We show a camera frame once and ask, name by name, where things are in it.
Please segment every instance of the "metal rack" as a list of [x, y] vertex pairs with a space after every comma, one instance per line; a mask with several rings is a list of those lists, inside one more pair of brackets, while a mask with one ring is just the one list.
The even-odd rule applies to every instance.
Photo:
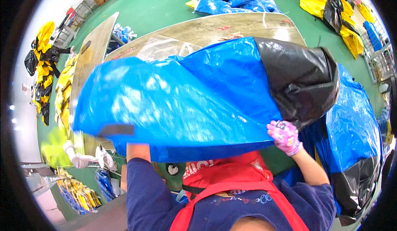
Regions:
[[[380, 25], [378, 19], [376, 17], [374, 17], [374, 19], [375, 22], [373, 24], [375, 29], [378, 32], [382, 43], [384, 43], [383, 39], [389, 38], [389, 36]], [[382, 49], [375, 52], [367, 32], [360, 34], [360, 37], [364, 44], [363, 56], [365, 58], [368, 70], [370, 71], [372, 82], [374, 84], [376, 82], [382, 82], [395, 75], [396, 71], [393, 58], [393, 48], [390, 44], [390, 41], [389, 43], [384, 44]]]

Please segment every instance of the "wooden table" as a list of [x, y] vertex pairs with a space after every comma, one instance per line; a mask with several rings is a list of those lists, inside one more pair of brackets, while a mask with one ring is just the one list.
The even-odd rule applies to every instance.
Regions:
[[[266, 27], [263, 25], [262, 19], [263, 13], [233, 13], [188, 20], [133, 40], [108, 54], [105, 61], [136, 56], [147, 40], [155, 35], [205, 47], [219, 42], [219, 39], [231, 33], [241, 32], [244, 37], [271, 38], [306, 46], [302, 35], [288, 16], [279, 13], [266, 13]], [[230, 28], [220, 29], [224, 26], [230, 26]]]
[[80, 96], [81, 88], [90, 75], [91, 71], [99, 64], [103, 63], [106, 51], [108, 49], [110, 35], [112, 34], [114, 24], [119, 15], [119, 12], [114, 13], [111, 17], [103, 21], [84, 39], [81, 48], [91, 41], [90, 46], [79, 55], [77, 64], [75, 66], [75, 73], [73, 76], [72, 90], [70, 92], [69, 102], [69, 123], [73, 126], [74, 113], [77, 106], [77, 101]]

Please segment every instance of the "red apron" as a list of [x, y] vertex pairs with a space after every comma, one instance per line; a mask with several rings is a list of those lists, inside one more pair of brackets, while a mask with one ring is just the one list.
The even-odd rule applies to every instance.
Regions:
[[190, 192], [186, 192], [189, 203], [179, 211], [172, 222], [170, 231], [186, 231], [189, 228], [195, 204], [205, 197], [227, 190], [267, 191], [294, 231], [308, 231], [309, 229], [294, 207], [271, 182], [272, 180], [273, 176], [258, 151], [228, 159], [191, 163], [186, 167], [183, 183], [187, 186], [205, 189], [196, 194], [195, 198], [191, 197]]

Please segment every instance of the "red strap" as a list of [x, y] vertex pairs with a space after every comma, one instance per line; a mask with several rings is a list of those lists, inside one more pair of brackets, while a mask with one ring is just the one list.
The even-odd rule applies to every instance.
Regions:
[[264, 180], [259, 182], [243, 182], [243, 183], [217, 183], [212, 184], [203, 192], [198, 194], [193, 201], [186, 204], [186, 206], [179, 211], [174, 221], [172, 222], [170, 231], [186, 231], [189, 228], [190, 219], [193, 215], [195, 204], [203, 198], [216, 194], [221, 191], [231, 189], [245, 189], [245, 190], [265, 190], [267, 191], [275, 203], [279, 206], [285, 217], [288, 219], [294, 231], [309, 231], [305, 223], [295, 212], [293, 206], [288, 202], [285, 196], [275, 187], [270, 181]]

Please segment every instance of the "pink glove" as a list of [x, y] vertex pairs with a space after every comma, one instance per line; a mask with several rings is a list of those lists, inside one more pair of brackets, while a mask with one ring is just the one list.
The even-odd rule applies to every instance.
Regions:
[[303, 147], [298, 139], [298, 130], [292, 123], [272, 120], [266, 127], [268, 134], [274, 139], [274, 144], [288, 156], [296, 154]]

